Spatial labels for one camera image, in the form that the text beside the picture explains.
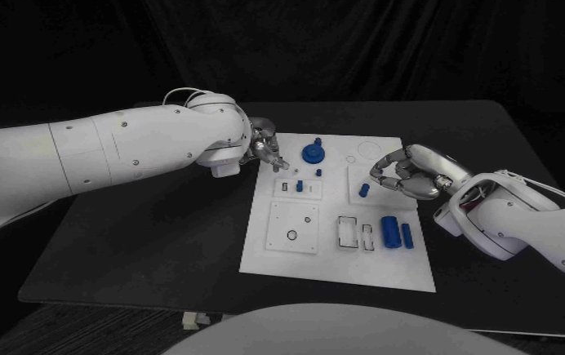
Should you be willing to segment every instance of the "small blue part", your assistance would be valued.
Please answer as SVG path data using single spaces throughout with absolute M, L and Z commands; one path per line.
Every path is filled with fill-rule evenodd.
M 315 144 L 309 144 L 303 149 L 303 159 L 312 165 L 316 165 L 325 160 L 326 151 L 322 148 L 322 139 L 318 137 Z
M 403 246 L 401 230 L 399 228 L 399 221 L 396 216 L 384 216 L 381 219 L 383 225 L 383 239 L 386 241 L 386 247 L 396 249 Z
M 361 197 L 368 197 L 370 188 L 371 188 L 370 184 L 364 184 L 362 190 L 360 191 L 360 196 Z
M 413 233 L 410 232 L 409 223 L 403 223 L 401 230 L 403 230 L 404 246 L 407 247 L 407 249 L 414 249 Z

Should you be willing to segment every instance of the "dark background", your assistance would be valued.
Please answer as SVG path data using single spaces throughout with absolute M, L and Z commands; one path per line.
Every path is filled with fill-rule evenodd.
M 0 0 L 0 127 L 185 85 L 240 101 L 492 99 L 563 182 L 564 2 Z M 0 229 L 4 329 L 37 307 L 17 292 L 73 200 Z

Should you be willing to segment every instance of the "gray carpet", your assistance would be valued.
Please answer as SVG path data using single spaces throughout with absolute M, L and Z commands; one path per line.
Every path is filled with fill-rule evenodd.
M 161 354 L 195 333 L 182 320 L 181 312 L 45 304 L 0 337 L 0 354 Z M 565 353 L 565 339 L 485 335 L 531 355 Z

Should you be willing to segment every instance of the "black table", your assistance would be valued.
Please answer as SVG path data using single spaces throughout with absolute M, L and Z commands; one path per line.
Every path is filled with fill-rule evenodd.
M 250 103 L 279 131 L 400 136 L 478 173 L 511 169 L 559 186 L 491 101 Z M 468 329 L 565 335 L 565 274 L 528 248 L 510 261 L 435 223 L 420 203 L 437 293 L 240 273 L 260 163 L 214 179 L 191 166 L 81 195 L 21 290 L 27 302 L 244 313 L 306 302 L 391 308 Z

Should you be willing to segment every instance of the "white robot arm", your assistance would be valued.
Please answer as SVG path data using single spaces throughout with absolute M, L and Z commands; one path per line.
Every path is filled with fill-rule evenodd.
M 277 171 L 275 124 L 249 118 L 224 94 L 198 96 L 187 107 L 152 106 L 50 124 L 0 129 L 0 226 L 45 203 L 187 167 L 214 177 L 240 173 L 260 158 Z
M 383 176 L 397 162 L 400 179 Z M 371 169 L 373 180 L 407 196 L 432 200 L 446 191 L 450 201 L 435 214 L 436 223 L 466 235 L 491 256 L 508 260 L 531 245 L 565 272 L 565 210 L 508 171 L 475 175 L 449 156 L 414 144 L 393 152 Z M 551 192 L 565 193 L 528 180 Z

